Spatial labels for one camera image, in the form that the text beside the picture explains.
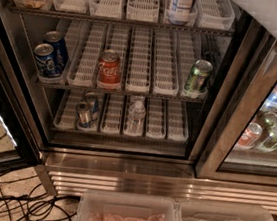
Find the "clear water bottle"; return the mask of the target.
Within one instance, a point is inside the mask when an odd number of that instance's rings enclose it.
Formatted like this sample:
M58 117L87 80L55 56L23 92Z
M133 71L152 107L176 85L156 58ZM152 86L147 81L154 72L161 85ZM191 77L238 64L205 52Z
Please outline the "clear water bottle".
M136 100L128 110L126 134L129 136L140 136L143 133L146 108L143 101Z

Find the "closed fridge glass door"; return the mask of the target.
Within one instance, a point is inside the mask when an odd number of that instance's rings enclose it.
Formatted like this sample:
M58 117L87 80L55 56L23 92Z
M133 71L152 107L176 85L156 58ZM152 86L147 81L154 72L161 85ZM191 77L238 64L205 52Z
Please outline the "closed fridge glass door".
M228 75L239 83L220 94L228 99L227 106L199 158L196 175L277 186L277 156L234 148L277 82L277 41L254 19L249 21Z

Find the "red Coca-Cola can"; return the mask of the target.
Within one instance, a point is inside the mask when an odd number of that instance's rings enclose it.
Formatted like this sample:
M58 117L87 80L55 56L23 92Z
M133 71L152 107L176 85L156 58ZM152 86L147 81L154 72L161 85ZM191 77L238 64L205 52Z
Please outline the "red Coca-Cola can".
M107 49L100 55L99 81L107 84L120 82L120 57L114 50Z

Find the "rear small blue can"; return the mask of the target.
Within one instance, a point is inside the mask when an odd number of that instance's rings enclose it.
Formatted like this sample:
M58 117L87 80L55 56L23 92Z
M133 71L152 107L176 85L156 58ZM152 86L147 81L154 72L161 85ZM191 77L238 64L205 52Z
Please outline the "rear small blue can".
M85 101L91 106L91 120L95 121L99 115L98 96L95 93L87 92L85 94Z

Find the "small blue can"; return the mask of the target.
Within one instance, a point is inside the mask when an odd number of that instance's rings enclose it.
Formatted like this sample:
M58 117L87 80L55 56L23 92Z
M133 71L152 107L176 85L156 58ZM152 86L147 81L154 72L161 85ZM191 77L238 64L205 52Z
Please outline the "small blue can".
M78 117L78 125L81 128L90 128L91 124L91 106L88 102L80 101L75 107Z
M91 106L91 120L95 121L99 115L98 96L95 93L87 92L85 94L85 101Z

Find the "front small blue can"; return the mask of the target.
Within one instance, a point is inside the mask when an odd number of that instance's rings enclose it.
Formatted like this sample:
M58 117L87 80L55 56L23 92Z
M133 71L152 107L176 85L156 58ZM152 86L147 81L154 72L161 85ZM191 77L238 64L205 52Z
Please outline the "front small blue can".
M90 128L91 124L91 106L88 102L80 101L75 107L78 117L78 125L81 128Z

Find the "green soda can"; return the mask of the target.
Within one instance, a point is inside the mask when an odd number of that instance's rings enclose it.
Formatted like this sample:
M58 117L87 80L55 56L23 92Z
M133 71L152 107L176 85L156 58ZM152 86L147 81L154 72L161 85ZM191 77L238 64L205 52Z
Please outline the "green soda can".
M212 74L212 64L207 60L197 60L191 67L187 80L185 80L184 90L193 93L202 93L206 83Z

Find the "rear blue soda can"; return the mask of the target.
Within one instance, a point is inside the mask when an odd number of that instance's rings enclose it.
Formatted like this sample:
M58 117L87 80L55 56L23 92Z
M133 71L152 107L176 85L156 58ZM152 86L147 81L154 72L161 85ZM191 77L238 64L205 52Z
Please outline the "rear blue soda can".
M61 69L64 69L68 62L68 52L65 39L59 31L48 31L44 35L45 43L51 44L54 47L56 54L56 63Z

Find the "blue soda can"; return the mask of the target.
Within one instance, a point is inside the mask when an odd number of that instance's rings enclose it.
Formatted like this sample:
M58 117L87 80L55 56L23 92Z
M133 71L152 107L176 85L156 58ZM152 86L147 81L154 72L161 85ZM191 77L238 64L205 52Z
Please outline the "blue soda can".
M68 52L65 39L59 31L48 31L44 35L45 43L51 44L54 47L56 54L56 63L61 69L64 69L68 62Z
M56 65L54 49L51 44L41 43L34 48L34 57L39 74L44 78L56 78L62 73Z

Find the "left clear plastic bin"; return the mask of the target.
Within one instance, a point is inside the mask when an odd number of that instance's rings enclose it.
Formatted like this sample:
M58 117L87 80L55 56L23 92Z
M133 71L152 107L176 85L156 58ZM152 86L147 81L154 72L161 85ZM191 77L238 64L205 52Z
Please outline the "left clear plastic bin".
M87 190L76 221L181 221L180 208L166 197Z

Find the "front blue soda can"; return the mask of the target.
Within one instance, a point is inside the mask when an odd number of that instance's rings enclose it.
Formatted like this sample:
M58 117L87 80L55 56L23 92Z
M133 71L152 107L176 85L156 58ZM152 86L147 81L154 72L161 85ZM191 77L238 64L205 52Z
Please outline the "front blue soda can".
M41 43L34 48L34 57L39 74L44 78L56 78L62 73L56 65L54 49L51 44Z

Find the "red can right compartment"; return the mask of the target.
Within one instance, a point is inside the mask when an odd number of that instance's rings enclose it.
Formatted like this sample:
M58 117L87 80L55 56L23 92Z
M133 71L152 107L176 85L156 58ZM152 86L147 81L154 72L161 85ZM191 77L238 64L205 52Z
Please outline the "red can right compartment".
M238 148L249 149L253 147L254 143L260 138L262 133L262 127L258 123L251 122L241 134L236 146Z

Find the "green can right compartment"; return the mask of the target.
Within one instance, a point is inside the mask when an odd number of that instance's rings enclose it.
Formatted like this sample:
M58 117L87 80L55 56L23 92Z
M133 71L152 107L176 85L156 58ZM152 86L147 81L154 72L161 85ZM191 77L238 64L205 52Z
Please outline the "green can right compartment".
M257 148L260 151L272 152L277 148L277 125L271 126L266 130Z

